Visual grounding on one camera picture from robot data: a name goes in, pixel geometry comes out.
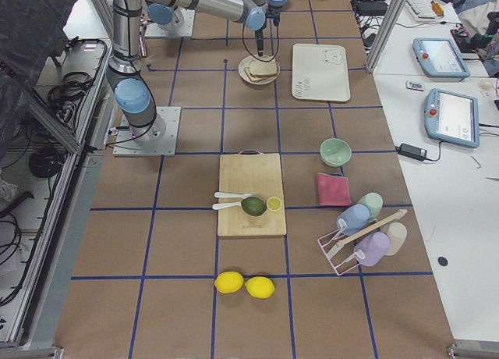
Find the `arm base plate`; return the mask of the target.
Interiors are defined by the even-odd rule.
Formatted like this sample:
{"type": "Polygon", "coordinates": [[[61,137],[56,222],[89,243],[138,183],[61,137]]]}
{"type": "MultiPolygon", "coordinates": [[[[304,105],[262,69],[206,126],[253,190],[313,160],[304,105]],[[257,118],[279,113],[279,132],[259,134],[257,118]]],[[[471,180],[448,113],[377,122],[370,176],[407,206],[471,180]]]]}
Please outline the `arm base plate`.
{"type": "Polygon", "coordinates": [[[145,37],[180,38],[192,37],[195,11],[183,8],[149,11],[145,37]]]}
{"type": "Polygon", "coordinates": [[[174,156],[181,116],[180,107],[157,107],[157,116],[152,126],[143,129],[129,127],[125,116],[120,126],[124,130],[116,133],[111,141],[115,157],[174,156]]]}

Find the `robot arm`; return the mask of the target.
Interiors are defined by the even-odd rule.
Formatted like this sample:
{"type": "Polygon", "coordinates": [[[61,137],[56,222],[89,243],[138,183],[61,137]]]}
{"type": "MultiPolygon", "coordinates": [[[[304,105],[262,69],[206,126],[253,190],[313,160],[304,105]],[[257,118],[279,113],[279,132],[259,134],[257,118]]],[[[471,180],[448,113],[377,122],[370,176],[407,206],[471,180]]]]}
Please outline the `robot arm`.
{"type": "Polygon", "coordinates": [[[128,122],[131,139],[139,144],[155,140],[165,132],[154,97],[140,74],[140,19],[144,2],[196,10],[241,23],[254,31],[262,29],[267,18],[267,0],[113,0],[112,54],[106,74],[128,122]]]}
{"type": "Polygon", "coordinates": [[[176,7],[148,2],[147,15],[147,20],[145,18],[141,20],[141,27],[144,30],[149,24],[156,23],[160,29],[173,32],[184,24],[182,12],[176,7]]]}

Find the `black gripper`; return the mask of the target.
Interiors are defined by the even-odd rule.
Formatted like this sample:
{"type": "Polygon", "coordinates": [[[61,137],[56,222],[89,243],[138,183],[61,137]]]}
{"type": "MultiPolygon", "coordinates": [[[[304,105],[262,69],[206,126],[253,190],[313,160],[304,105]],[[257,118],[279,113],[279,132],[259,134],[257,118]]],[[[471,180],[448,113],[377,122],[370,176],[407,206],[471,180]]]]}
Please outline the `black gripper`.
{"type": "Polygon", "coordinates": [[[264,33],[262,30],[255,32],[255,41],[257,44],[257,55],[262,57],[264,55],[264,33]]]}

